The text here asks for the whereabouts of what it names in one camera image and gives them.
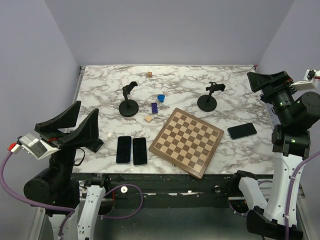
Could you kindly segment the black phone from wedge stand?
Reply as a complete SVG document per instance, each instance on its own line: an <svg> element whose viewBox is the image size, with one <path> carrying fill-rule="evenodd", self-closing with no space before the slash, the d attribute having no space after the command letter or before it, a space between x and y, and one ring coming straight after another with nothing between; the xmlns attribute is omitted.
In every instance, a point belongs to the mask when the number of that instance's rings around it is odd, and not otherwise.
<svg viewBox="0 0 320 240"><path fill-rule="evenodd" d="M131 144L130 136L119 136L117 139L116 163L129 164L131 162Z"/></svg>

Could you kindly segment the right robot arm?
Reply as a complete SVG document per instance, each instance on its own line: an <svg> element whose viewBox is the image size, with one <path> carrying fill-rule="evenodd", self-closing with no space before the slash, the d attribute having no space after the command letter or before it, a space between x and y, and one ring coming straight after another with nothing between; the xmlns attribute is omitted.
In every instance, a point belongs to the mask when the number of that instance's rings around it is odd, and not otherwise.
<svg viewBox="0 0 320 240"><path fill-rule="evenodd" d="M272 105L279 120L271 141L276 155L269 198L260 190L257 177L238 171L230 183L230 191L244 196L248 207L246 227L250 233L274 240L301 240L297 228L297 198L300 178L310 154L310 128L320 118L320 96L315 92L320 72L308 69L303 80L294 82L287 72L260 74L249 72L253 92Z"/></svg>

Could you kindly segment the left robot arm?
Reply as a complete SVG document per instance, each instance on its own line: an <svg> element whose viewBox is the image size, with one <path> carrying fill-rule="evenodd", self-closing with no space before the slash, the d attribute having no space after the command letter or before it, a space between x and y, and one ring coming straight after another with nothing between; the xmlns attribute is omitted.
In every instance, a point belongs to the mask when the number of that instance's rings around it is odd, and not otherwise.
<svg viewBox="0 0 320 240"><path fill-rule="evenodd" d="M111 191L106 177L88 181L85 204L80 208L80 185L72 177L76 152L87 148L97 153L103 145L99 138L95 108L77 125L81 102L76 101L56 117L37 123L36 138L28 133L19 138L22 148L37 160L49 157L48 168L41 171L23 188L27 199L45 204L45 213L56 240L92 240L100 203Z"/></svg>

